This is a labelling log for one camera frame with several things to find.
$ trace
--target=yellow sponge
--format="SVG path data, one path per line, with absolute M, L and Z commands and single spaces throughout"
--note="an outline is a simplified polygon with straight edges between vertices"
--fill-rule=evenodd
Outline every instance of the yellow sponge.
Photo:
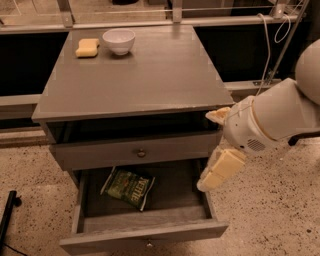
M 79 41 L 79 48 L 76 50 L 76 56 L 95 57 L 98 54 L 98 46 L 100 42 L 98 38 L 84 38 Z
M 214 165 L 204 170 L 204 175 L 198 181 L 197 187 L 200 191 L 209 191 L 225 179 L 233 176 L 244 166 L 246 156 L 237 149 L 225 149 Z

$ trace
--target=speckled floor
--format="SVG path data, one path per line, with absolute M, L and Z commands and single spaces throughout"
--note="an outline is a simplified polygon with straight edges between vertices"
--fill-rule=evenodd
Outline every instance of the speckled floor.
M 14 147 L 6 136 L 0 134 L 1 216 L 10 190 L 23 202 L 14 208 L 6 243 L 32 256 L 67 255 L 59 240 L 70 234 L 76 187 L 47 145 Z M 230 222 L 220 239 L 98 255 L 320 255 L 320 138 L 249 156 L 212 196 L 218 219 Z M 3 255 L 18 254 L 4 248 Z

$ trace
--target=drawer handle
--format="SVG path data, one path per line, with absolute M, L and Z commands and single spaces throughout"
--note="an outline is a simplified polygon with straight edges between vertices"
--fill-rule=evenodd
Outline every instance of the drawer handle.
M 148 241 L 147 247 L 148 247 L 148 248 L 152 248 L 152 247 L 154 247 L 154 245 L 153 245 L 150 241 Z
M 146 152 L 143 149 L 139 149 L 139 152 L 137 153 L 137 156 L 140 158 L 143 158 L 146 156 Z

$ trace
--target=open drawer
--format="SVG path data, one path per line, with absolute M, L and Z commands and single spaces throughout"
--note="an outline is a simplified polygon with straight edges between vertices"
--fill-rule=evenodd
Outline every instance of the open drawer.
M 79 255 L 220 237 L 228 224 L 217 221 L 210 194 L 196 188 L 202 160 L 124 167 L 155 177 L 143 212 L 100 195 L 111 168 L 83 171 L 73 234 L 60 241 L 61 247 Z

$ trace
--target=bowl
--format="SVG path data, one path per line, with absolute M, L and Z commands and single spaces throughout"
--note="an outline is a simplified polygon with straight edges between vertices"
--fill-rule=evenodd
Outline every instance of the bowl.
M 125 55 L 131 50 L 135 36 L 135 33 L 130 29 L 117 28 L 110 29 L 103 33 L 102 39 L 105 42 L 106 47 L 113 53 Z

